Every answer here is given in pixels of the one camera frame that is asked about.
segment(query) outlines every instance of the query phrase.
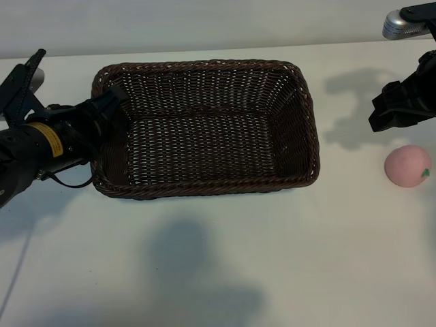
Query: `screw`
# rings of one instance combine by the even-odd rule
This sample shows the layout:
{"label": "screw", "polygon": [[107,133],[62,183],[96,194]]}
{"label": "screw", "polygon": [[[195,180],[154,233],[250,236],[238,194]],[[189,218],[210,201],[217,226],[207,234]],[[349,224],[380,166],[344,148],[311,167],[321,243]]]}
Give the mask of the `screw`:
{"label": "screw", "polygon": [[40,171],[38,171],[38,173],[36,174],[36,179],[37,180],[41,180],[41,178],[42,178],[42,175],[44,175],[44,171],[43,170],[40,170]]}

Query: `white wall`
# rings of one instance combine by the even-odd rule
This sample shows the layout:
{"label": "white wall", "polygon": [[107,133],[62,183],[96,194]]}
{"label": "white wall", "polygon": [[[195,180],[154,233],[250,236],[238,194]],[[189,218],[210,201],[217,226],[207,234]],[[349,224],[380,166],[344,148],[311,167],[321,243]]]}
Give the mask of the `white wall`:
{"label": "white wall", "polygon": [[411,0],[1,0],[0,58],[382,40]]}

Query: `black cable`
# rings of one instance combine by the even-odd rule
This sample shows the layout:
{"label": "black cable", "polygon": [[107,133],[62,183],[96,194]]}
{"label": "black cable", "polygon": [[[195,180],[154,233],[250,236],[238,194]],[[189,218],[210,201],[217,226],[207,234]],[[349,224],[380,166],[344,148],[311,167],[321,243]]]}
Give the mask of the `black cable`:
{"label": "black cable", "polygon": [[88,150],[91,152],[93,159],[97,160],[97,167],[94,170],[94,173],[91,175],[90,179],[87,180],[86,182],[84,182],[83,184],[80,185],[68,185],[65,184],[64,182],[60,181],[59,178],[56,177],[55,174],[53,174],[52,172],[45,172],[44,175],[50,177],[52,180],[54,180],[55,182],[72,188],[72,189],[81,189],[82,187],[88,186],[89,184],[91,184],[93,182],[93,179],[95,178],[95,176],[97,176],[98,170],[101,168],[102,163],[100,162],[99,159],[99,152],[98,150],[92,145],[92,143],[90,143],[82,134],[80,134],[78,131],[76,131],[69,123],[66,123],[65,125],[65,131],[75,140],[77,140],[79,143],[81,143],[81,145],[85,146],[88,148]]}

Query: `basket rim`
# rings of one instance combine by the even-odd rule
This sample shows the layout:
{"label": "basket rim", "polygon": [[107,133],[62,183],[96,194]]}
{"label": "basket rim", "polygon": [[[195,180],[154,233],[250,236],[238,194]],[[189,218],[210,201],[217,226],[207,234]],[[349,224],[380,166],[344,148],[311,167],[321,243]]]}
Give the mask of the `basket rim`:
{"label": "basket rim", "polygon": [[[152,193],[153,190],[171,191],[175,189],[191,189],[196,188],[199,191],[207,192],[208,190],[216,190],[218,187],[248,187],[252,189],[283,189],[289,187],[303,187],[315,182],[320,173],[320,155],[319,155],[319,140],[316,132],[315,115],[313,112],[313,100],[311,98],[307,82],[302,75],[301,70],[294,64],[287,61],[279,60],[264,60],[264,59],[212,59],[199,61],[180,61],[180,62],[160,62],[160,63],[119,63],[108,65],[101,68],[92,83],[91,96],[99,95],[105,87],[105,83],[109,78],[119,77],[121,74],[131,74],[132,72],[141,72],[150,76],[163,73],[183,73],[183,72],[216,72],[220,71],[245,71],[245,70],[270,70],[272,72],[281,72],[289,74],[292,78],[298,80],[300,90],[304,96],[302,97],[302,107],[304,108],[308,119],[305,120],[305,129],[307,137],[311,142],[307,143],[309,150],[309,165],[305,174],[287,177],[252,177],[240,179],[220,179],[211,181],[182,181],[175,183],[156,183],[152,185],[115,185],[111,183],[104,172],[97,171],[94,186],[102,193],[111,196],[123,192],[124,197],[135,197],[138,192]],[[92,172],[95,171],[96,162],[91,164]]]}

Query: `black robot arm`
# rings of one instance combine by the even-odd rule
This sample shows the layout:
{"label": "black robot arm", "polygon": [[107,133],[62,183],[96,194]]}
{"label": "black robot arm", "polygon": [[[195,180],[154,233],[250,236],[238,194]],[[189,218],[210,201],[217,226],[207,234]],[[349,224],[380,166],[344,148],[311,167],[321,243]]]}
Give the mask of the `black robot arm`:
{"label": "black robot arm", "polygon": [[[436,3],[395,10],[386,18],[383,35],[401,40],[431,33],[436,39]],[[373,100],[369,117],[373,131],[416,125],[436,116],[436,51],[419,59],[419,66],[403,82],[387,84]]]}
{"label": "black robot arm", "polygon": [[37,66],[45,53],[17,65],[0,86],[0,113],[9,125],[0,131],[0,208],[35,179],[63,184],[55,174],[98,159],[100,144],[123,122],[116,109],[127,96],[118,87],[76,106],[41,105],[33,92],[43,81]]}

